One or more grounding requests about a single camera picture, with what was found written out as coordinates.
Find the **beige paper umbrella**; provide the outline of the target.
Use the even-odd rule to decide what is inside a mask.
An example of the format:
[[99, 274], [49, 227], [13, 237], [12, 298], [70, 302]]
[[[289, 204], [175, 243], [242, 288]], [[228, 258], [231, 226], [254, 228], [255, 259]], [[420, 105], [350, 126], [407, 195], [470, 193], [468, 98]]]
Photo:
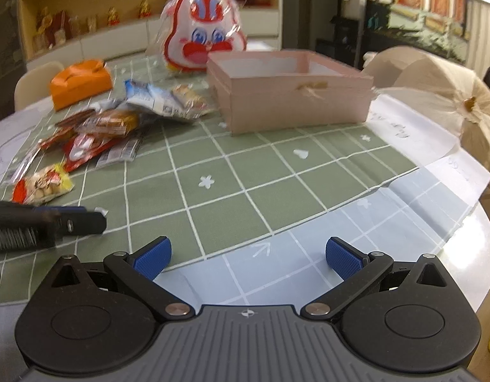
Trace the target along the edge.
[[[376, 53], [364, 74], [376, 90], [456, 136], [490, 173], [490, 89], [474, 71], [410, 46]], [[490, 220], [490, 181], [480, 197]]]

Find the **blue white snack packet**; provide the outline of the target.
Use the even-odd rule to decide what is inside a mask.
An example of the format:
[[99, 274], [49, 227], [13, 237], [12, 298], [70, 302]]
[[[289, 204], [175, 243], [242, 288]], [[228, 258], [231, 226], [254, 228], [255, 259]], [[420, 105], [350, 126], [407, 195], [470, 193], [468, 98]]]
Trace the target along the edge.
[[166, 119], [192, 122], [214, 111], [214, 107], [190, 85], [176, 85], [167, 90], [128, 79], [125, 89], [127, 106]]

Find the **brown bread snack packet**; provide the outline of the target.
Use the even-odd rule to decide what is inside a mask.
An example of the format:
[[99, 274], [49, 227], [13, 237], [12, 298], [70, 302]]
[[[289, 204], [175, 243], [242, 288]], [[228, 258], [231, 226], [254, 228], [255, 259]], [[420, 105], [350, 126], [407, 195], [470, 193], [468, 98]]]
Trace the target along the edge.
[[131, 110], [105, 110], [75, 128], [79, 134], [125, 137], [139, 127], [139, 116]]

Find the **beige dining chair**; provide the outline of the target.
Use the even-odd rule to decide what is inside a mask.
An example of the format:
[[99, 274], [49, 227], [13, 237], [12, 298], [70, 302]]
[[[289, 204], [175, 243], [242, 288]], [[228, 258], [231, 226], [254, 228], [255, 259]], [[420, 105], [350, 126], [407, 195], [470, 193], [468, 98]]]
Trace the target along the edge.
[[62, 63], [52, 61], [24, 74], [15, 86], [14, 110], [18, 112], [43, 98], [50, 97], [50, 83], [63, 70]]

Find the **white paper sheet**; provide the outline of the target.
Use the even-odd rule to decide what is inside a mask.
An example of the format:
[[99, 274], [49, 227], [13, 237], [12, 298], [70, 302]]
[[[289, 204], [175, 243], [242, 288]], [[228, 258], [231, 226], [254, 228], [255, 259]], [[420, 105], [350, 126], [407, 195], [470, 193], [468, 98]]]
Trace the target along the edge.
[[461, 147], [459, 139], [396, 98], [378, 94], [366, 125], [462, 200], [476, 200], [485, 191], [490, 173]]

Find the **dark red snack packet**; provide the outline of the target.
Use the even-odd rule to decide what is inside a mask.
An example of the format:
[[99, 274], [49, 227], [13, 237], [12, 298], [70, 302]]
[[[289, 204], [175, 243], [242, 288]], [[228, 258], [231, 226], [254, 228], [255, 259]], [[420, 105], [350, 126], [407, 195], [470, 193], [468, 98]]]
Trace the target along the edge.
[[77, 134], [76, 129], [94, 114], [96, 114], [96, 110], [86, 109], [59, 121], [55, 124], [56, 131], [54, 134], [40, 141], [39, 149], [46, 151], [52, 147], [63, 146]]

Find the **rabbit face plush bag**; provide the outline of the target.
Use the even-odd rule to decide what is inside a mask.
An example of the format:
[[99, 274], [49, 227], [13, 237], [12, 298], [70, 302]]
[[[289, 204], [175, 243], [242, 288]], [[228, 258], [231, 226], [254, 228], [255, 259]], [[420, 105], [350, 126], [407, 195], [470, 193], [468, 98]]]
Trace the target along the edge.
[[173, 71], [201, 72], [210, 53], [242, 52], [246, 45], [235, 0], [169, 0], [150, 49]]

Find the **green grid tablecloth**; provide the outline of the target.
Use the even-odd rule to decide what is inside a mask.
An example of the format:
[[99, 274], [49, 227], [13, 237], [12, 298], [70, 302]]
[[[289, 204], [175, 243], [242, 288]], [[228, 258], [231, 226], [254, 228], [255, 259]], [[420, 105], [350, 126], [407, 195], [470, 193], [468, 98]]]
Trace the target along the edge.
[[330, 237], [411, 261], [440, 251], [474, 208], [365, 124], [234, 136], [213, 114], [153, 127], [133, 160], [91, 160], [70, 177], [56, 204], [104, 210], [106, 231], [1, 255], [0, 304], [28, 300], [64, 254], [100, 261], [166, 236], [159, 281], [171, 292], [300, 305], [339, 283]]

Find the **wooden display shelf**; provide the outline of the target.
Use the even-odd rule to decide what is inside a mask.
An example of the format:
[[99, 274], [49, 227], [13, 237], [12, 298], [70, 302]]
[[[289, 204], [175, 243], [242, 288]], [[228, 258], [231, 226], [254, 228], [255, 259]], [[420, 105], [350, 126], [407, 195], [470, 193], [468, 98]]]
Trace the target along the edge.
[[[69, 66], [146, 50], [160, 29], [167, 0], [18, 0], [28, 69], [51, 61]], [[239, 0], [245, 33], [281, 45], [282, 0]]]

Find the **orange tissue box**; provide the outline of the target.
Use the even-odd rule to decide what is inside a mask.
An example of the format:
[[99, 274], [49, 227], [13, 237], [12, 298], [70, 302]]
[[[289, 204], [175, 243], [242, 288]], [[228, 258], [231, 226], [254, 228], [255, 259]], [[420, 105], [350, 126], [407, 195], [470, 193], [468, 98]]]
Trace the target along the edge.
[[60, 111], [81, 100], [110, 91], [113, 79], [102, 60], [85, 60], [58, 73], [49, 88], [54, 110]]

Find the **yellow red peanut packet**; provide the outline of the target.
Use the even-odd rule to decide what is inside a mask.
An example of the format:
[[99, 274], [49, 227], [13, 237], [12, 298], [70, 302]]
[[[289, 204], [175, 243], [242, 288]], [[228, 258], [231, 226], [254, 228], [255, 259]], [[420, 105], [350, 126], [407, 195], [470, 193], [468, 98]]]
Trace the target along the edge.
[[21, 179], [13, 189], [14, 203], [39, 206], [71, 192], [74, 184], [62, 164], [53, 164]]

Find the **large red snack pouch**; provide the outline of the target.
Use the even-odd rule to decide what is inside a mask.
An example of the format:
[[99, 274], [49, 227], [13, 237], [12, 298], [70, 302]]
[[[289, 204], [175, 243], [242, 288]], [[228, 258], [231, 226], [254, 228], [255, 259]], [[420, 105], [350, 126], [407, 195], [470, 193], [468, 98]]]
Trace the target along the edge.
[[63, 147], [65, 155], [63, 168], [67, 173], [72, 173], [121, 141], [121, 138], [106, 138], [89, 134], [76, 135]]

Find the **pink cardboard box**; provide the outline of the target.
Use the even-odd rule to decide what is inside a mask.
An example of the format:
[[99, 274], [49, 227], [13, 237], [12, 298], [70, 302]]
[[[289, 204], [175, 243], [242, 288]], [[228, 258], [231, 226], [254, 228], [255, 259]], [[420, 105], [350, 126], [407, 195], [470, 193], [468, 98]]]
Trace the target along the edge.
[[306, 50], [212, 52], [207, 81], [234, 135], [363, 123], [373, 79]]

